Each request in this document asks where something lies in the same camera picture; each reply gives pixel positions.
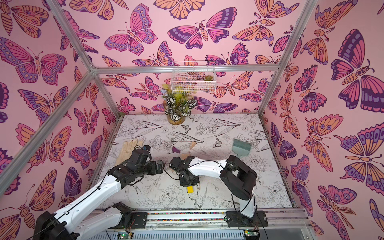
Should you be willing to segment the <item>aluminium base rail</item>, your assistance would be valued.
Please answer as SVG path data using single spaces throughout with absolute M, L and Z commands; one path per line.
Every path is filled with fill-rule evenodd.
M 93 217 L 104 211 L 93 211 Z M 90 240 L 315 240 L 307 214 L 299 209 L 265 211 L 268 227 L 230 228 L 229 209 L 149 211 L 144 229 L 107 229 Z

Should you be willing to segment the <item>potted striped leaf plant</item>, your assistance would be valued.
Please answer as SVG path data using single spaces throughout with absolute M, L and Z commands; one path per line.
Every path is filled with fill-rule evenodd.
M 173 93 L 168 84 L 162 85 L 164 113 L 172 125 L 181 125 L 192 114 L 197 100 L 186 93 Z

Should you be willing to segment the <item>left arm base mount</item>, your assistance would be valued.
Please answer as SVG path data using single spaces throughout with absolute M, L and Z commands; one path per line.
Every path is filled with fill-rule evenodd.
M 116 203 L 103 212 L 108 229 L 144 229 L 148 212 L 137 212 L 123 203 Z

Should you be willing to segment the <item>purple triangle block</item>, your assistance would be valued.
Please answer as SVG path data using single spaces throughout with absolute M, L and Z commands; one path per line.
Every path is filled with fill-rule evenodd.
M 179 150 L 179 149 L 177 149 L 176 147 L 172 147 L 172 152 L 173 153 L 177 153 L 177 154 L 180 154 L 181 153 L 181 151 Z

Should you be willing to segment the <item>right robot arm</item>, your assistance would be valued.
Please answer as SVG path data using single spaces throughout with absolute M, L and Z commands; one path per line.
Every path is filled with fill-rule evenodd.
M 200 182 L 200 177 L 220 179 L 239 199 L 239 212 L 247 218 L 252 218 L 256 212 L 254 188 L 257 183 L 257 173 L 236 156 L 229 156 L 226 160 L 203 160 L 188 156 L 182 160 L 174 157 L 170 168 L 180 178 L 182 187 L 192 187 Z

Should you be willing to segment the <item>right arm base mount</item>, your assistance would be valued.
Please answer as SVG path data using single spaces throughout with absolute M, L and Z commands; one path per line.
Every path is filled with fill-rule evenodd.
M 251 228 L 251 227 L 268 227 L 269 223 L 265 211 L 255 211 L 252 217 L 246 217 L 239 211 L 227 211 L 224 221 L 228 227 L 234 228 Z

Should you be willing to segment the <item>natural wood triangle block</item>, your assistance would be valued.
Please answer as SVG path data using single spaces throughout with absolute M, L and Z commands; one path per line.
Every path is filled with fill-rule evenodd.
M 192 150 L 195 147 L 196 144 L 197 144 L 196 142 L 191 142 L 190 150 Z

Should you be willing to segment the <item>green hand brush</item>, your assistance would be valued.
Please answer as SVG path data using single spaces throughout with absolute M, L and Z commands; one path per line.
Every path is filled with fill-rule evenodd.
M 250 143 L 238 139 L 233 140 L 232 151 L 239 159 L 248 156 L 251 149 L 252 145 Z

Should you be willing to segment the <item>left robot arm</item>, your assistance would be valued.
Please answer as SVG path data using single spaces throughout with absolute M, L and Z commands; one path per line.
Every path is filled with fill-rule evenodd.
M 33 240 L 88 240 L 109 228 L 130 228 L 135 217 L 132 208 L 123 203 L 109 207 L 103 213 L 89 215 L 106 199 L 127 186 L 133 186 L 147 175 L 162 174 L 163 161 L 153 161 L 150 146 L 137 147 L 121 164 L 108 170 L 103 179 L 74 202 L 40 215 L 36 221 Z

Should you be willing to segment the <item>yellow bar block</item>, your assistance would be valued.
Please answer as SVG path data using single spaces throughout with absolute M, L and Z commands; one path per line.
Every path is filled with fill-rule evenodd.
M 193 186 L 187 187 L 187 193 L 188 194 L 192 194 L 193 192 L 194 192 L 194 187 Z

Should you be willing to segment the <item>square natural wood block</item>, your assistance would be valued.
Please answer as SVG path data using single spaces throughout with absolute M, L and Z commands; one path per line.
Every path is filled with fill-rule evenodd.
M 182 159 L 182 160 L 185 160 L 187 157 L 189 157 L 189 156 L 191 156 L 191 153 L 184 153 L 184 154 L 181 154 L 180 155 L 180 158 Z

